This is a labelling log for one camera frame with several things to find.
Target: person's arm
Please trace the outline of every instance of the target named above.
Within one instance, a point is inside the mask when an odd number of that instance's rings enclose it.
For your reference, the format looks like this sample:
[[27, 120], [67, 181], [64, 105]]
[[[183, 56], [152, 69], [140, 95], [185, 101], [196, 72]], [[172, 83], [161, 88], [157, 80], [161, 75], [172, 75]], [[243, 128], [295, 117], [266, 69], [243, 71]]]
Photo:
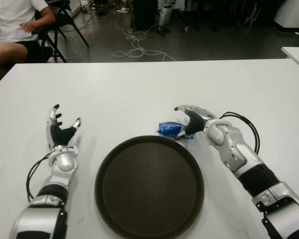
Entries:
[[49, 7], [41, 11], [41, 18], [36, 21], [24, 22], [20, 26], [25, 32], [32, 32], [38, 28], [52, 25], [55, 23], [55, 17]]

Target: black cable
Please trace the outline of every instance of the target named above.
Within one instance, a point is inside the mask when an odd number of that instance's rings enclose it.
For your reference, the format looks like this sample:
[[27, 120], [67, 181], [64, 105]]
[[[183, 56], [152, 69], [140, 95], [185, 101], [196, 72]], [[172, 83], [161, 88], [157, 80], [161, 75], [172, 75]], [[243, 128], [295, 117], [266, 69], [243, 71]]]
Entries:
[[31, 180], [33, 174], [35, 173], [35, 171], [37, 170], [37, 168], [39, 167], [40, 163], [41, 163], [42, 161], [48, 159], [50, 154], [51, 154], [51, 152], [48, 153], [46, 156], [44, 156], [41, 160], [37, 161], [37, 162], [32, 166], [32, 168], [30, 169], [30, 171], [29, 171], [29, 173], [28, 173], [28, 176], [27, 176], [27, 178], [26, 178], [26, 184], [25, 184], [25, 186], [26, 186], [26, 194], [27, 194], [27, 198], [28, 198], [28, 201], [29, 201], [29, 202], [30, 202], [31, 199], [33, 199], [33, 195], [31, 194], [31, 192], [30, 192], [30, 187], [29, 187], [29, 185], [30, 185], [30, 180]]
[[226, 112], [220, 117], [220, 119], [222, 119], [224, 117], [236, 117], [236, 118], [242, 120], [244, 123], [246, 123], [250, 127], [250, 129], [252, 130], [254, 137], [255, 137], [255, 150], [254, 151], [256, 154], [258, 154], [259, 149], [260, 149], [260, 138], [259, 138], [258, 131], [257, 131], [256, 127], [254, 126], [254, 124], [251, 123], [251, 121], [249, 119], [247, 119], [246, 117], [244, 117], [240, 114], [237, 114], [235, 112]]

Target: white cabinet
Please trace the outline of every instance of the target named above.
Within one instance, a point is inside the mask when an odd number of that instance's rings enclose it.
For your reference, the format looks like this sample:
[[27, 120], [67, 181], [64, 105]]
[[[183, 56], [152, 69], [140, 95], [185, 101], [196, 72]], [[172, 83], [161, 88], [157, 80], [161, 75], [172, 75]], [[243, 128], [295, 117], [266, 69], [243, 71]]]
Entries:
[[285, 1], [277, 12], [275, 22], [285, 28], [299, 28], [299, 0]]

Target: black shorts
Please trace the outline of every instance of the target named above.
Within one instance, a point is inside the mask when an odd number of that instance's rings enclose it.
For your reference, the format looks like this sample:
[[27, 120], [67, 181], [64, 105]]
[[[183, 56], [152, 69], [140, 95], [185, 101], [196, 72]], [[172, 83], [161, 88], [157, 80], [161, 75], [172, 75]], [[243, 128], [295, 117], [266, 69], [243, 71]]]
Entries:
[[[18, 41], [15, 42], [25, 46], [28, 51], [28, 56], [26, 57], [25, 63], [42, 63], [42, 51], [39, 43], [37, 41]], [[3, 66], [4, 69], [10, 70], [14, 64], [12, 62], [7, 63]]]

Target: person's hand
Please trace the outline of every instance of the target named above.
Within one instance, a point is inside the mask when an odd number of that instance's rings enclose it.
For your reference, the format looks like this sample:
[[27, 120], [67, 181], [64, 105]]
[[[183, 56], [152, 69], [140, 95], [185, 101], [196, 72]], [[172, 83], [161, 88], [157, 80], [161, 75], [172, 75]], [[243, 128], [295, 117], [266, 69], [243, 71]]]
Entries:
[[34, 25], [34, 22], [33, 21], [30, 21], [30, 22], [24, 22], [22, 24], [20, 24], [22, 30], [24, 32], [32, 32], [35, 30], [35, 25]]

